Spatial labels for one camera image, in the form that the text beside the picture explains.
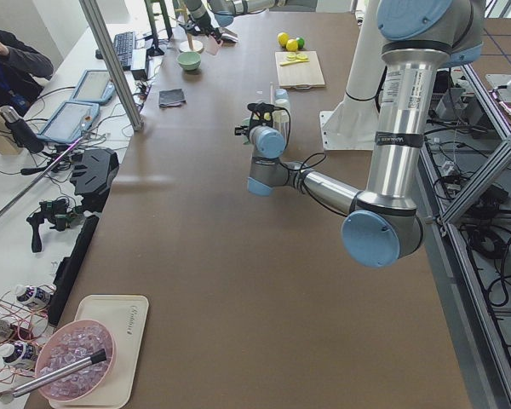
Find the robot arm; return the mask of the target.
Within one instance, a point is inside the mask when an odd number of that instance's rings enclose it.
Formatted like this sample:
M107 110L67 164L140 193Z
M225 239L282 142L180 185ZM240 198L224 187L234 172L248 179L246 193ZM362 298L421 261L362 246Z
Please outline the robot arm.
M423 227L411 187L436 74L479 57L484 8L481 1L381 1L375 6L387 70L365 189L302 162L283 162L285 137L255 121L248 130L254 147L248 190L267 196L276 187L290 186L343 212L343 244L367 267L385 267L415 252Z
M222 28L231 25L235 17L254 14L264 9L283 7L284 0L187 0L187 21L181 24L186 33L199 36L212 37L219 42L222 37Z

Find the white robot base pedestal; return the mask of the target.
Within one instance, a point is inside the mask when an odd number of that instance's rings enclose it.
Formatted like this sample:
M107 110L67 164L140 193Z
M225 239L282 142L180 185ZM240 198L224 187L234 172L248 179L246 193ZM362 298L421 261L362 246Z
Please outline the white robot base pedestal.
M371 151L378 125L376 95L384 74L383 37L377 29L378 0L370 0L348 76L345 95L332 111L320 113L323 148Z

